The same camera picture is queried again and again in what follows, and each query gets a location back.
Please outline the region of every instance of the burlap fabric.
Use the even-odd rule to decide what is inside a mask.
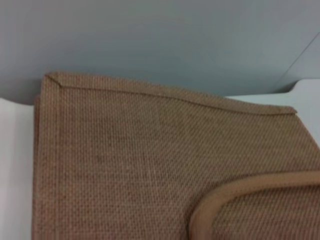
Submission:
[[[213,189],[320,170],[318,146],[291,107],[59,72],[44,77],[40,99],[34,240],[187,239]],[[211,226],[213,239],[318,239],[320,189],[239,196]]]

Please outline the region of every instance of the gray wall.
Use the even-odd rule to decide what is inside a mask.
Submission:
[[[319,0],[0,0],[0,98],[31,104],[58,70],[285,90],[320,78],[319,12]]]

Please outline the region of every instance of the woven jute texture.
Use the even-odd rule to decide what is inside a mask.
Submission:
[[[50,73],[35,108],[32,239],[187,239],[212,189],[320,170],[296,111],[104,76]],[[320,189],[225,204],[213,239],[318,239]]]

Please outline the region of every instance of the fabric trim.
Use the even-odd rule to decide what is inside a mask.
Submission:
[[[320,171],[263,174],[224,184],[208,193],[196,207],[189,222],[189,239],[211,239],[213,219],[224,204],[237,197],[267,189],[312,185],[320,185]]]

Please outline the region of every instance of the white surface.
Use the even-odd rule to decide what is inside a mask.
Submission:
[[[31,239],[33,107],[0,99],[0,240]]]
[[[320,146],[320,79],[301,80],[289,93],[232,99],[292,106]],[[33,107],[0,99],[0,240],[31,239]]]

